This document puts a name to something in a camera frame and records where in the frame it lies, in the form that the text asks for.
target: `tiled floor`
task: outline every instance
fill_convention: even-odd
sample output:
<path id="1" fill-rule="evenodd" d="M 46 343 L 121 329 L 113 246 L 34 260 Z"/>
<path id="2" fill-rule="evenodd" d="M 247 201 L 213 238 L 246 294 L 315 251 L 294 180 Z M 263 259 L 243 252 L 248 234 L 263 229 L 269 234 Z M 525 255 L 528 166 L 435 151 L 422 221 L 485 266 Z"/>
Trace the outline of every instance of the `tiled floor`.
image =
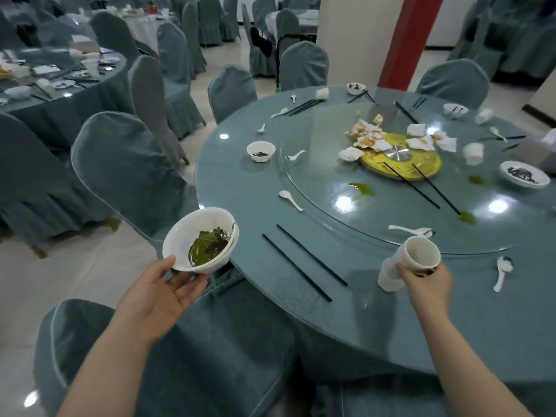
<path id="1" fill-rule="evenodd" d="M 189 182 L 194 179 L 198 153 L 216 127 L 207 97 L 210 81 L 223 65 L 240 63 L 248 68 L 245 34 L 241 41 L 204 52 L 207 71 L 192 82 L 191 93 L 207 127 L 182 142 L 191 160 L 184 174 Z M 447 55 L 425 52 L 410 89 L 430 66 L 445 61 Z M 259 97 L 274 92 L 272 79 L 257 79 L 255 83 Z M 542 134 L 548 127 L 520 110 L 531 95 L 529 90 L 492 84 L 485 105 L 530 134 Z M 150 245 L 126 224 L 116 233 L 106 227 L 89 228 L 53 242 L 47 251 L 49 258 L 39 260 L 16 237 L 0 245 L 0 416 L 43 416 L 37 404 L 23 406 L 34 389 L 32 357 L 42 317 L 68 297 L 114 307 L 145 266 L 156 259 Z M 280 411 L 280 407 L 271 413 L 272 417 L 280 415 L 292 414 Z"/>

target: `left hand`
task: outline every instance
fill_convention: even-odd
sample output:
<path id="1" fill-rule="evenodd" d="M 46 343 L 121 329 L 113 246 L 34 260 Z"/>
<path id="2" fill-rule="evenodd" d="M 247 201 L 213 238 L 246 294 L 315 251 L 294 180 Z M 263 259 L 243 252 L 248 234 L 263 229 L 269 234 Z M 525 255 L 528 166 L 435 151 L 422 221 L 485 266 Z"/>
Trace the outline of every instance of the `left hand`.
<path id="1" fill-rule="evenodd" d="M 148 347 L 168 333 L 207 286 L 209 275 L 180 272 L 167 282 L 162 277 L 176 262 L 170 255 L 151 263 L 126 291 L 110 326 L 132 332 Z"/>

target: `hand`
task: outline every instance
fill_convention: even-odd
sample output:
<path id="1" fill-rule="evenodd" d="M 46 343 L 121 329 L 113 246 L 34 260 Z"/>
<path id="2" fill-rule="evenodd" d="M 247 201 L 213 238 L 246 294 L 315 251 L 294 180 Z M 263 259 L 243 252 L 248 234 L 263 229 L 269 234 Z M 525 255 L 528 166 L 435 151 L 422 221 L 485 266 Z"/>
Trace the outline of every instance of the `hand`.
<path id="1" fill-rule="evenodd" d="M 420 319 L 432 316 L 448 317 L 454 281 L 443 263 L 436 267 L 434 273 L 425 277 L 417 276 L 402 264 L 396 264 L 396 269 L 407 286 L 409 300 Z"/>
<path id="2" fill-rule="evenodd" d="M 167 282 L 162 277 L 174 265 L 176 257 L 151 263 L 126 291 L 118 303 L 110 326 L 131 332 L 152 346 L 168 333 L 207 286 L 209 275 L 180 272 Z"/>

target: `green sauce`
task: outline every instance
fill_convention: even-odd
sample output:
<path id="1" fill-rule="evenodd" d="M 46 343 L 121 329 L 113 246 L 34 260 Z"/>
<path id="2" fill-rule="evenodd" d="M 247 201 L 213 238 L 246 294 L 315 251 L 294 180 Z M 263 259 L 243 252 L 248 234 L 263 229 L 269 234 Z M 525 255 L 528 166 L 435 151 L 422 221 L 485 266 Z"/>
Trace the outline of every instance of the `green sauce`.
<path id="1" fill-rule="evenodd" d="M 349 185 L 359 190 L 359 192 L 361 192 L 362 195 L 368 195 L 368 196 L 376 195 L 375 191 L 365 183 L 349 183 Z"/>
<path id="2" fill-rule="evenodd" d="M 189 248 L 189 262 L 193 266 L 204 265 L 218 256 L 228 242 L 228 234 L 220 227 L 212 231 L 199 232 L 199 237 Z"/>
<path id="3" fill-rule="evenodd" d="M 473 184 L 486 184 L 487 183 L 487 181 L 483 177 L 481 177 L 480 175 L 470 175 L 468 177 L 468 179 Z"/>
<path id="4" fill-rule="evenodd" d="M 461 212 L 462 214 L 458 218 L 460 221 L 469 225 L 477 224 L 477 218 L 471 212 L 467 212 L 467 211 L 461 211 Z"/>

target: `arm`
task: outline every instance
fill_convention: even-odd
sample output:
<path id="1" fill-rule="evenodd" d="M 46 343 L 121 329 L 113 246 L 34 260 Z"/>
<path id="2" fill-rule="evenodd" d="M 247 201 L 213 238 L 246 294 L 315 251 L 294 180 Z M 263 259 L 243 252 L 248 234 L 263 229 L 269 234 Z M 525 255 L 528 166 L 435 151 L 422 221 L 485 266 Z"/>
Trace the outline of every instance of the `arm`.
<path id="1" fill-rule="evenodd" d="M 131 417 L 149 351 L 207 285 L 208 275 L 162 277 L 176 258 L 150 264 L 124 294 L 108 328 L 94 343 L 58 417 Z"/>
<path id="2" fill-rule="evenodd" d="M 456 416 L 532 416 L 525 406 L 488 370 L 448 317 L 453 281 L 440 264 L 435 273 L 418 277 L 401 264 L 404 280 L 440 383 Z"/>

